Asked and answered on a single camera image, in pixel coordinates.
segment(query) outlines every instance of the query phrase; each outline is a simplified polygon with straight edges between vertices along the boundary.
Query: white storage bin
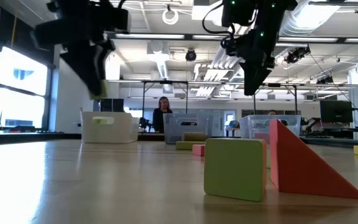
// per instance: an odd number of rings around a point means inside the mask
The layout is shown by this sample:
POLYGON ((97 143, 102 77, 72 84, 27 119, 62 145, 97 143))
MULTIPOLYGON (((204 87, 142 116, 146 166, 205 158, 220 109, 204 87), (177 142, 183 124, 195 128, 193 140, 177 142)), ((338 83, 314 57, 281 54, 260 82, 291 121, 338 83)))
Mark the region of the white storage bin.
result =
POLYGON ((166 144, 181 141, 185 132, 204 133, 212 136, 213 115, 164 114, 164 135, 166 144))
POLYGON ((82 112, 84 143, 130 143, 137 141, 139 118, 122 112, 82 112))
POLYGON ((294 134, 300 135, 300 115, 248 115, 240 119, 241 138, 264 139, 269 143, 269 125, 273 119, 280 120, 294 134))

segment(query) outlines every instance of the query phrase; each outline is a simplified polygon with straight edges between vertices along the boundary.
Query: pink block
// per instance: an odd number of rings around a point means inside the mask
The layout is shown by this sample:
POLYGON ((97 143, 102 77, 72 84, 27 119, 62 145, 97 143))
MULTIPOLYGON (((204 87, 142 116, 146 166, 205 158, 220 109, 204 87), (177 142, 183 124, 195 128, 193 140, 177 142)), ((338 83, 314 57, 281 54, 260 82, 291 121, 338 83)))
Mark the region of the pink block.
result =
POLYGON ((204 156, 205 155, 205 145, 193 145, 193 155, 204 156))
POLYGON ((267 144, 270 144, 270 135, 269 133, 255 133, 256 139, 263 139, 267 144))

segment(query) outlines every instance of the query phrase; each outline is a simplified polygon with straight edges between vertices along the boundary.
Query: red triangular block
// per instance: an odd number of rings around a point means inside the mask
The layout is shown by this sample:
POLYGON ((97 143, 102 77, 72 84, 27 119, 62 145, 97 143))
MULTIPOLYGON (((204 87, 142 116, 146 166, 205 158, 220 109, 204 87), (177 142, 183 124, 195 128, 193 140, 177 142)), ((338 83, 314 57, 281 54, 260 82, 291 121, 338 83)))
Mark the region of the red triangular block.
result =
POLYGON ((279 120, 270 122, 272 182, 280 192, 358 199, 358 190, 279 120))

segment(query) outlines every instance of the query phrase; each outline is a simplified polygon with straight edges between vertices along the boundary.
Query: person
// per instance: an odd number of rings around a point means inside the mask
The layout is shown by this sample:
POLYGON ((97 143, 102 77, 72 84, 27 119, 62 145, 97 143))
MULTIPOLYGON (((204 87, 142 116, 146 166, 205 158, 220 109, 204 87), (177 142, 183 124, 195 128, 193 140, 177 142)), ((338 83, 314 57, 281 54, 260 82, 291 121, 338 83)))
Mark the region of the person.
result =
POLYGON ((277 111, 270 110, 270 111, 268 111, 267 115, 277 115, 277 111))
POLYGON ((168 98, 163 96, 158 101, 158 108, 153 112, 153 127, 157 133, 164 133, 164 114, 172 113, 168 98))

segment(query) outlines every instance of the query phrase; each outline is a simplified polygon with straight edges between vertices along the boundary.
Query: dark hair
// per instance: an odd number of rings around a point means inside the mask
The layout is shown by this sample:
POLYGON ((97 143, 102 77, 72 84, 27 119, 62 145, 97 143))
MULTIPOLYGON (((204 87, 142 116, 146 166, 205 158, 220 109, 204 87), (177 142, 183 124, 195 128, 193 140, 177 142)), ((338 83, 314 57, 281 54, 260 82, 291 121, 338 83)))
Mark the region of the dark hair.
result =
POLYGON ((268 113, 270 113, 270 112, 274 112, 275 114, 278 114, 278 112, 277 112, 276 110, 270 110, 270 111, 268 111, 268 113))
POLYGON ((165 97, 165 96, 161 96, 161 98, 159 99, 159 101, 158 101, 158 108, 159 109, 161 109, 161 101, 162 100, 167 100, 168 101, 168 110, 170 110, 171 108, 170 108, 170 104, 169 104, 169 100, 168 100, 168 98, 167 97, 165 97))

